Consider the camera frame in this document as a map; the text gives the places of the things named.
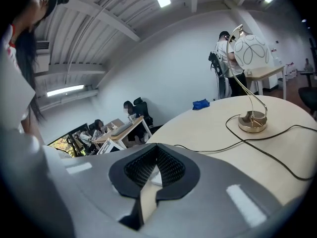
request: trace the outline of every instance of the white desk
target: white desk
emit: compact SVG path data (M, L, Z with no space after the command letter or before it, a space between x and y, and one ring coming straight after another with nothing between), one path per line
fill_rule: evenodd
M138 126L140 123L143 124L145 131L148 133L149 137L152 137L152 133L150 132L149 127L147 126L147 124L144 121L144 117L140 116L139 118L136 118L133 121L132 126L128 127L125 131L123 131L121 134L117 135L117 136L111 136L110 139L114 142L117 142L120 146L122 146L124 149L126 149L125 144L122 142L122 140L136 127Z
M125 144L122 142L123 138L126 137L136 126L138 126L140 123L143 124L145 131L148 133L149 137L152 137L152 133L147 126L146 122L144 121L144 117L140 116L139 118L136 118L133 121L133 124L128 127L126 130L124 130L122 133L120 133L117 136L112 136L112 131L107 132L106 134L102 135L100 138L97 138L96 140L93 140L92 142L95 144L98 150L100 150L100 147L98 144L103 144L107 141L108 138L110 138L113 142L116 142L121 147L126 149Z
M317 129L314 119L300 107L283 99L259 96L267 105L267 128L258 134L249 134L238 127L233 119L228 126L239 136L263 138L277 134L288 127L299 124ZM255 110L263 107L254 101ZM251 109L247 96L226 98L211 102L210 107L189 110L161 127L148 143L181 144L192 150L216 150L239 140L225 127L233 115ZM251 142L257 147L284 162L296 175L308 178L313 175L317 159L317 133L303 128L294 128L276 138ZM296 180L278 162L241 143L226 151L210 156L227 161L267 188L282 205L305 193L309 181Z
M247 72L245 71L244 74L247 78L247 80L255 81L257 83L257 88L259 95L263 95L263 85L262 80L271 77L275 74L278 74L279 72L282 72L283 75L283 99L286 100L286 78L285 78L285 71L284 66L278 66L278 67L265 67L265 68L258 68L251 70L252 75L247 75Z

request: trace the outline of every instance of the cream tabletop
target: cream tabletop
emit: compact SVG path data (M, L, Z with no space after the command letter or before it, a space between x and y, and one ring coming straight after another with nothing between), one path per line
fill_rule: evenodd
M314 119L300 107L283 99L259 96L267 105L267 128L257 134L249 134L238 127L233 119L228 126L243 139L264 138L275 135L298 124L317 129ZM253 101L255 110L264 111ZM247 96L226 98L210 103L202 110L189 110L161 127L148 143L180 144L192 150L216 150L225 148L239 140L225 127L232 116L251 110ZM251 142L285 163L296 175L311 177L316 170L317 133L304 128L293 128L288 132L263 141ZM258 150L240 143L226 151L210 154L222 159L267 188L282 205L302 195L310 181L295 179L283 166Z

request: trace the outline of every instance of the black chair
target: black chair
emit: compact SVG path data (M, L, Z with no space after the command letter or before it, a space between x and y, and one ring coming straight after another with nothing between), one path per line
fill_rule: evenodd
M313 115L317 112L317 87L312 87L310 78L307 80L309 86L298 89L298 94L304 104L311 110L311 115Z
M74 137L83 145L85 152L87 155L91 155L94 153L94 151L91 151L90 148L88 147L88 145L86 145L78 135L74 135Z
M153 126L153 118L149 115L147 103L145 101L142 101L141 97L139 97L138 99L134 100L133 104L135 105L139 113L144 116L144 121L147 126Z
M218 92L219 92L219 98L224 99L230 97L230 84L229 79L227 77L224 77L222 74L222 69L219 61L220 57L217 56L215 52L210 52L208 60L211 61L211 67L210 70L212 71L212 68L214 68L214 71L216 73L216 76L218 78Z

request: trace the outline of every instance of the blue cloth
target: blue cloth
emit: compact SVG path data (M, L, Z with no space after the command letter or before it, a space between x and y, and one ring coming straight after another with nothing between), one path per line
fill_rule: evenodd
M199 110L210 106L209 101L203 99L202 101L194 101L193 102L193 110Z

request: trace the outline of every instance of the white lampshade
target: white lampshade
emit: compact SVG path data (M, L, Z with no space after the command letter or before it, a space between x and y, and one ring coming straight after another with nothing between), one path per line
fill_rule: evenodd
M234 56L243 69L255 69L268 66L270 53L263 40L244 32L234 45Z

